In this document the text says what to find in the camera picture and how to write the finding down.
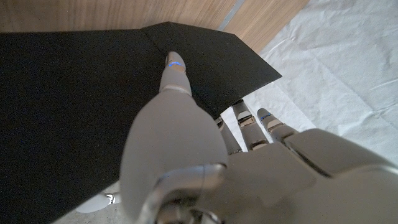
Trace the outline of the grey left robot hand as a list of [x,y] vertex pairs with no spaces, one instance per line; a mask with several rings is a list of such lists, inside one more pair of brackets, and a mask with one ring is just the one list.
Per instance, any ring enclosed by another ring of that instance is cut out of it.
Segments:
[[248,152],[195,102],[178,53],[134,119],[120,172],[133,223],[396,223],[397,166],[321,129],[233,105]]

